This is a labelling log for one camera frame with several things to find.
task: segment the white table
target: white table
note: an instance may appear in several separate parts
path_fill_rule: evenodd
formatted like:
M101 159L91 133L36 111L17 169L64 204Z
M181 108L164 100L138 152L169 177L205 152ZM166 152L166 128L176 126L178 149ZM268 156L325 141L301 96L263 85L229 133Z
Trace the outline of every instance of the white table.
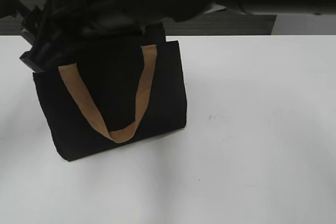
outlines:
M336 36L175 39L187 128L68 163L0 38L0 223L336 223Z

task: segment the bag handle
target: bag handle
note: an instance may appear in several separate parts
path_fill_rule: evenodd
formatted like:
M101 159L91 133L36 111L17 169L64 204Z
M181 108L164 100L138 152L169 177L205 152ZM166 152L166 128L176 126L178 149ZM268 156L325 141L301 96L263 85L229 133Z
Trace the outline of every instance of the bag handle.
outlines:
M116 142L124 143L132 139L148 108L156 58L158 56L156 45L142 47L144 69L140 77L139 87L135 99L135 121L122 130L109 132L105 121L93 101L88 88L83 82L77 64L58 67L60 76L70 95L76 102L82 115L91 127L104 137Z

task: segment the robotic arm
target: robotic arm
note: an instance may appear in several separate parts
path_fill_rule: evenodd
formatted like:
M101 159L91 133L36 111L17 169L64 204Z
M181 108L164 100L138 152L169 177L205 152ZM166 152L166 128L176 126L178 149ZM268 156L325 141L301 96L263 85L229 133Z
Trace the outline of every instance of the robotic arm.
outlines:
M36 72L66 61L72 52L98 41L139 34L170 17L176 22L205 12L336 14L336 0L47 0L27 11L19 0L0 0L0 17L23 17L23 37L33 45L21 60Z

